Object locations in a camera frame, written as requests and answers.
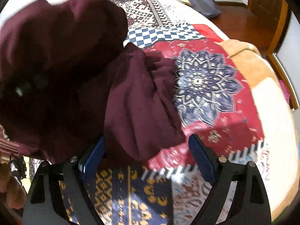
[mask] yellow and blue patterned fabric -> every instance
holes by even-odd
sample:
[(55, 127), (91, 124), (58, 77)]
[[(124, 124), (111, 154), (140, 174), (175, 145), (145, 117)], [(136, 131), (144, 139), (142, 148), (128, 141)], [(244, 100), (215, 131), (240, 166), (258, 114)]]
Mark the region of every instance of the yellow and blue patterned fabric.
[[(139, 165), (116, 170), (99, 170), (85, 189), (105, 225), (173, 224), (171, 180), (159, 175), (141, 180)], [(61, 182), (63, 201), (69, 219), (78, 223), (68, 188)]]

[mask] beige blanket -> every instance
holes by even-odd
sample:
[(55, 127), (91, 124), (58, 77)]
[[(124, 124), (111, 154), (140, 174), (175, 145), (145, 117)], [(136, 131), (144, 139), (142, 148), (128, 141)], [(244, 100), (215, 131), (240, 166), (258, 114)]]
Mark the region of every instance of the beige blanket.
[(268, 198), (273, 221), (291, 203), (299, 186), (298, 141), (291, 110), (274, 71), (255, 46), (238, 40), (220, 45), (248, 81), (270, 149)]

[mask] maroon cloth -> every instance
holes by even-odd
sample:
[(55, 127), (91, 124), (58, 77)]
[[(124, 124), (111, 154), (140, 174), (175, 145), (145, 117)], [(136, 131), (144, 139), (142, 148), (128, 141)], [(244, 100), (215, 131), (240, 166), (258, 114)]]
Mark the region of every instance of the maroon cloth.
[(26, 80), (32, 68), (49, 80), (0, 99), (0, 123), (20, 154), (61, 162), (104, 134), (108, 157), (130, 163), (185, 141), (172, 103), (174, 61), (123, 48), (127, 30), (124, 10), (107, 0), (38, 0), (5, 23), (2, 86)]

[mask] floral pattern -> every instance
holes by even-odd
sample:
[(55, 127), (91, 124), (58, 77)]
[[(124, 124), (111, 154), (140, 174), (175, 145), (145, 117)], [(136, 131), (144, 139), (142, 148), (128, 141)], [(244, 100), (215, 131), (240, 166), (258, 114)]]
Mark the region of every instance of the floral pattern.
[(165, 8), (167, 15), (174, 24), (183, 24), (187, 22), (184, 19), (184, 15), (180, 13), (175, 6), (169, 4), (162, 4), (162, 6)]
[(128, 28), (172, 25), (166, 10), (158, 0), (129, 0), (119, 2), (117, 5), (126, 12)]
[[(199, 171), (172, 176), (174, 225), (190, 225), (202, 208), (211, 188)], [(217, 223), (226, 220), (235, 189), (236, 182), (231, 182), (229, 194)]]
[(184, 125), (200, 120), (214, 126), (220, 112), (235, 110), (233, 95), (243, 86), (234, 78), (237, 69), (225, 65), (220, 53), (182, 49), (176, 59), (175, 105)]

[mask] backpack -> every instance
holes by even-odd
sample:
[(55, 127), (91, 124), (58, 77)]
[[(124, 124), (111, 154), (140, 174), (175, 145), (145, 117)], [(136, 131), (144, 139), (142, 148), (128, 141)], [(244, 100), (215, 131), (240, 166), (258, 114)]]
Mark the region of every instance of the backpack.
[(208, 19), (216, 18), (221, 13), (215, 0), (189, 0), (189, 2), (194, 10)]

